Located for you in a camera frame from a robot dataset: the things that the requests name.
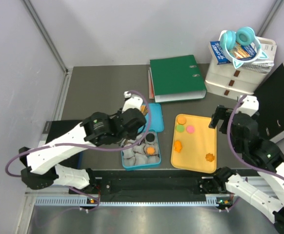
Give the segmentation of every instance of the drawer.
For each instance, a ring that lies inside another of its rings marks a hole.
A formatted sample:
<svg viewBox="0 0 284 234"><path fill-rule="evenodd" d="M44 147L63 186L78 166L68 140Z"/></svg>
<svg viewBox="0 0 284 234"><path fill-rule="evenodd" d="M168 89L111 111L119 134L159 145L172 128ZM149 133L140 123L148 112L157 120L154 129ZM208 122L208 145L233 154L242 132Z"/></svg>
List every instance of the drawer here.
<svg viewBox="0 0 284 234"><path fill-rule="evenodd" d="M220 95L226 98L231 98L231 99L237 99L240 95L253 95L253 92L245 92L242 90L238 89L233 89L233 88L226 88L225 86L214 84L212 82L209 82L205 80L205 85L207 88L207 92Z"/></svg>
<svg viewBox="0 0 284 234"><path fill-rule="evenodd" d="M205 80L210 83L224 86L226 88L244 90L245 92L250 92L250 93L254 92L256 88L258 87L258 84L252 84L252 83L241 81L239 79L232 79L232 78L220 76L218 74L214 74L211 72L207 73Z"/></svg>
<svg viewBox="0 0 284 234"><path fill-rule="evenodd" d="M231 63L217 65L217 62L214 59L212 59L210 62L208 73L214 73L223 77L227 77L230 80L235 79L251 84L257 84L257 86L261 84L261 82L267 75L254 72L242 67L235 70Z"/></svg>

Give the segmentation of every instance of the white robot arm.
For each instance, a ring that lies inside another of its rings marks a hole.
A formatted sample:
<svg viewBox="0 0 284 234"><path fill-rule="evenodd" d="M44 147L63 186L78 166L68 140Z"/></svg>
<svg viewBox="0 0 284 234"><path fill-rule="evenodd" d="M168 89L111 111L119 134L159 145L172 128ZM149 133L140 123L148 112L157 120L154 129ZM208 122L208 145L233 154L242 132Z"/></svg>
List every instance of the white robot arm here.
<svg viewBox="0 0 284 234"><path fill-rule="evenodd" d="M218 169L212 179L213 183L204 183L203 186L209 186L210 190L212 184L217 191L238 195L262 212L279 233L284 233L284 155L275 143L259 136L258 124L255 121L258 107L256 97L247 96L243 100L233 118L230 138L236 153L242 154L243 161L266 171L258 171L258 174L270 185L278 199L250 185L227 167ZM215 128L222 119L224 121L220 132L226 134L231 113L232 109L218 106L209 127Z"/></svg>
<svg viewBox="0 0 284 234"><path fill-rule="evenodd" d="M47 143L50 148L30 153L21 158L26 166L21 171L22 181L31 189L42 189L52 184L83 189L95 182L91 169L77 170L59 165L71 156L85 150L77 146L55 145L69 143L97 147L118 143L122 139L135 139L138 129L146 124L140 108L143 100L128 92L124 93L125 103L111 116L96 112L76 125L71 131Z"/></svg>

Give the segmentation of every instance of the teal headphones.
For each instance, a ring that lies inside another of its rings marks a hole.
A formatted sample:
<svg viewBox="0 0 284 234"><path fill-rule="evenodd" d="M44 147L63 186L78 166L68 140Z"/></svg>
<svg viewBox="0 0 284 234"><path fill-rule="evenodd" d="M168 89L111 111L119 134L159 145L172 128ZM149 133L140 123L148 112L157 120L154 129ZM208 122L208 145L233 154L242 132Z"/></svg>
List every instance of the teal headphones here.
<svg viewBox="0 0 284 234"><path fill-rule="evenodd" d="M251 43L255 44L257 49L257 54L254 58L246 61L242 61L234 58L230 55L229 51L232 50L235 46L235 43L238 43L242 46L248 46ZM237 32L226 31L221 35L220 38L220 47L223 50L224 56L233 63L235 69L241 67L244 63L252 63L257 59L267 59L267 54L262 50L260 41L255 36L255 31L251 27L240 28Z"/></svg>

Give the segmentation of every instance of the notebook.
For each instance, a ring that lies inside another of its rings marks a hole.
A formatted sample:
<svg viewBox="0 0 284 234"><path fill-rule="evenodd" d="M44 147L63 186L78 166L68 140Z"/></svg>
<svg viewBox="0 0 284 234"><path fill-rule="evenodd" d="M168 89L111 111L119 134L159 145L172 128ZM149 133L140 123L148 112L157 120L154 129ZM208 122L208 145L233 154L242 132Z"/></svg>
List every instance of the notebook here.
<svg viewBox="0 0 284 234"><path fill-rule="evenodd" d="M193 55L152 59L150 73L155 102L201 99L206 86Z"/></svg>
<svg viewBox="0 0 284 234"><path fill-rule="evenodd" d="M149 99L154 99L154 89L151 78L151 71L148 69L148 97Z"/></svg>

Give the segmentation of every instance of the gray table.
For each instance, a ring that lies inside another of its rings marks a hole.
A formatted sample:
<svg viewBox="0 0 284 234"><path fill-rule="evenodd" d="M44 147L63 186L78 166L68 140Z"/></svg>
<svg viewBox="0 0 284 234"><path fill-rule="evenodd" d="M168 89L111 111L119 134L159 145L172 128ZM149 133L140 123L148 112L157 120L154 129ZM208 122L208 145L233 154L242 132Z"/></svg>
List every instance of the gray table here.
<svg viewBox="0 0 284 234"><path fill-rule="evenodd" d="M40 225L67 207L35 207ZM31 219L29 234L277 234L265 216L241 200L229 213L214 207L101 207L68 211L44 228Z"/></svg>
<svg viewBox="0 0 284 234"><path fill-rule="evenodd" d="M205 76L208 64L200 64ZM137 90L148 97L148 65L74 67L62 119L84 119L94 112L115 113L123 106L123 93ZM162 163L159 169L173 169L170 163L175 117L189 114L211 117L218 104L233 108L236 101L207 93L203 100L162 104L164 131L158 133ZM217 133L217 166L244 168L229 150L226 136ZM119 152L106 153L87 150L82 168L121 170Z"/></svg>

